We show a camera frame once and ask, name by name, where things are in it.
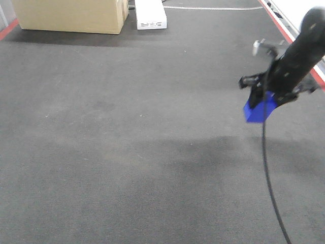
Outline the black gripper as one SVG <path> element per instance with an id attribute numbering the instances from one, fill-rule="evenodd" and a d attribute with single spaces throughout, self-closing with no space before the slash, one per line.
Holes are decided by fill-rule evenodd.
<path id="1" fill-rule="evenodd" d="M 267 90 L 274 92 L 276 108 L 296 101 L 297 93 L 312 93 L 319 89 L 317 82 L 309 76 L 315 63 L 311 60 L 288 60 L 281 57 L 271 61 L 270 67 L 261 73 L 243 76 L 239 80 L 241 89 L 251 86 L 248 105 L 254 109 L 264 98 L 263 79 L 267 78 Z"/>

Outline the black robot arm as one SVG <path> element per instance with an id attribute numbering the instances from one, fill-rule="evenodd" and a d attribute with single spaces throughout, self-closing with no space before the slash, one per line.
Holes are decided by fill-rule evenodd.
<path id="1" fill-rule="evenodd" d="M 324 57 L 324 8 L 313 7 L 305 14 L 299 35 L 283 55 L 279 54 L 279 45 L 255 41 L 253 54 L 260 50 L 274 59 L 265 72 L 239 80 L 240 88 L 251 88 L 249 108 L 255 108 L 263 100 L 264 92 L 274 94 L 277 106 L 296 100 L 299 93 L 314 92 L 318 87 L 306 76 Z"/>

